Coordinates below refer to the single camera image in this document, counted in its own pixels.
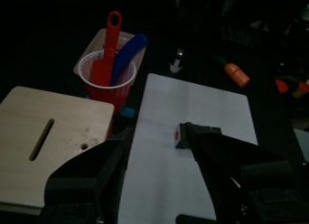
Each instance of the slot in cutting board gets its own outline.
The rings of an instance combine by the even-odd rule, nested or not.
[[[10,90],[0,105],[1,210],[40,210],[51,173],[105,140],[112,112],[104,102],[24,87]]]

